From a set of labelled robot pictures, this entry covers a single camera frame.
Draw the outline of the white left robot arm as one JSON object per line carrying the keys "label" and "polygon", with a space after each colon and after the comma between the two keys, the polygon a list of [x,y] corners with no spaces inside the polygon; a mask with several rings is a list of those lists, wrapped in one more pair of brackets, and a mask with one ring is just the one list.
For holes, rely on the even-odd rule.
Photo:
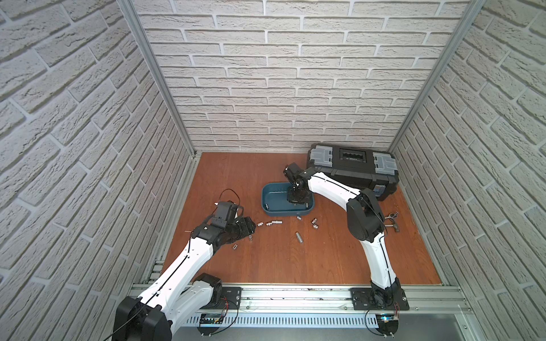
{"label": "white left robot arm", "polygon": [[106,340],[171,340],[197,310],[213,300],[220,281],[215,277],[190,281],[225,244],[254,234],[250,217],[236,217],[225,226],[202,223],[191,233],[188,244],[169,268],[136,298],[118,305],[112,335]]}

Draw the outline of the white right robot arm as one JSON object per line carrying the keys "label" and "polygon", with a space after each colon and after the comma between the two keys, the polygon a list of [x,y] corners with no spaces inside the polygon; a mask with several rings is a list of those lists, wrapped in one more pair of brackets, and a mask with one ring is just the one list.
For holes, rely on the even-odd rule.
{"label": "white right robot arm", "polygon": [[284,175],[291,184],[287,194],[290,203],[309,205],[315,193],[346,211],[348,230],[360,241],[368,260],[372,288],[394,294],[400,282],[385,246],[385,216],[372,190],[352,188],[313,168],[300,169],[295,163],[285,167]]}

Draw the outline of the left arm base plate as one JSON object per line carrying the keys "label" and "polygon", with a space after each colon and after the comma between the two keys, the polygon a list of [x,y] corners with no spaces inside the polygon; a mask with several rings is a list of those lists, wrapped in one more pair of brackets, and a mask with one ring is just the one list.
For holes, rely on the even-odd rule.
{"label": "left arm base plate", "polygon": [[211,300],[202,310],[221,310],[227,304],[235,303],[240,306],[240,299],[243,288],[239,286],[223,286],[221,289],[215,288]]}

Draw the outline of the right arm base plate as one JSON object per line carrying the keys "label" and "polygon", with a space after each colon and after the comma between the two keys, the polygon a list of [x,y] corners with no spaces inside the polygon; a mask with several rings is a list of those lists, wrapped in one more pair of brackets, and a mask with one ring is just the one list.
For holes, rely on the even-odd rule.
{"label": "right arm base plate", "polygon": [[401,288],[382,291],[376,288],[350,288],[355,311],[409,311],[410,306]]}

